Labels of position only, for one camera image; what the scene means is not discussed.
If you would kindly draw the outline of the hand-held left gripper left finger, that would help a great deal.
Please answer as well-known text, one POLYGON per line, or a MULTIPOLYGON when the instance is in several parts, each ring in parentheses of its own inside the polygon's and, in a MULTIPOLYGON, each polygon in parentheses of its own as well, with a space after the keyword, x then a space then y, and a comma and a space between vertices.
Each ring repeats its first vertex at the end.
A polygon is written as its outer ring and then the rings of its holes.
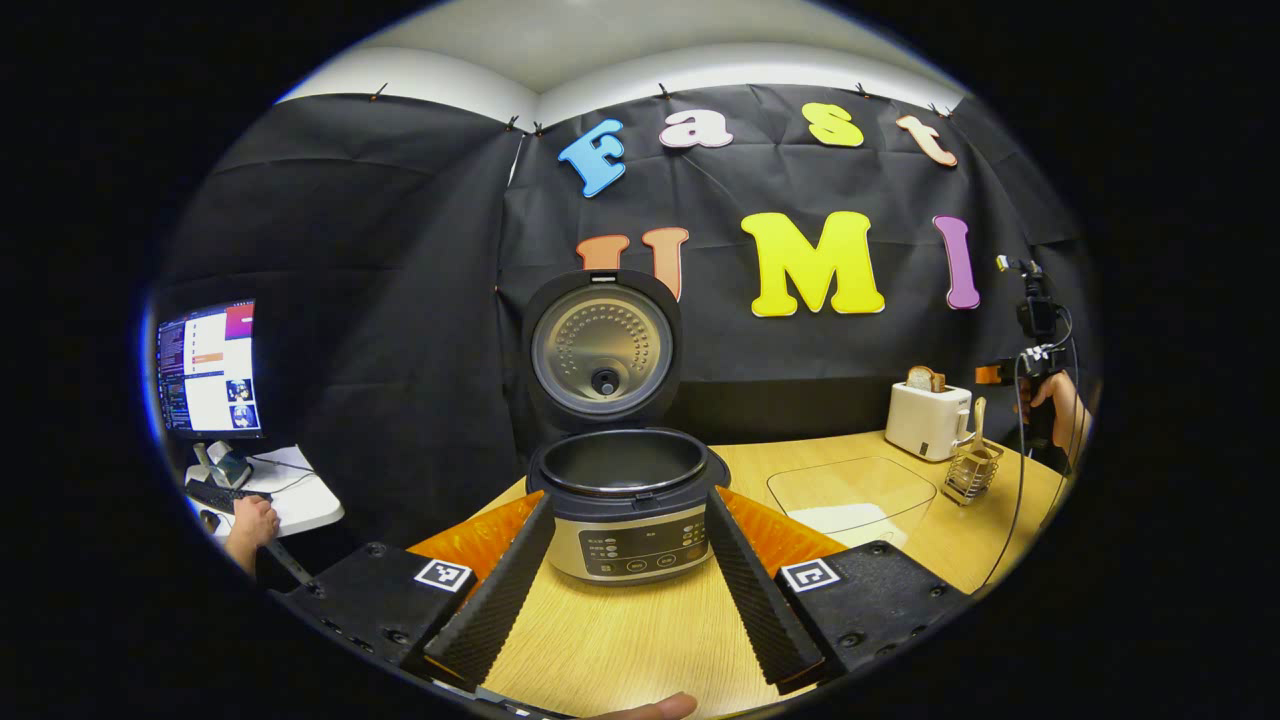
POLYGON ((472 692, 506 644, 554 529, 550 500, 532 492, 411 550, 367 543, 274 598, 375 664, 472 692))

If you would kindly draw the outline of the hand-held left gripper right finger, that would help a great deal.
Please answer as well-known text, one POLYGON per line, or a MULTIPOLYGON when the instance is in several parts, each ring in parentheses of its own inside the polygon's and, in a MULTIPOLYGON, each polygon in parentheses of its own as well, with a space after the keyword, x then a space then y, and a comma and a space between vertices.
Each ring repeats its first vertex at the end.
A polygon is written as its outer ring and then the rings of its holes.
POLYGON ((893 544, 855 547, 724 487, 707 532, 765 682, 781 693, 865 676, 973 603, 893 544))

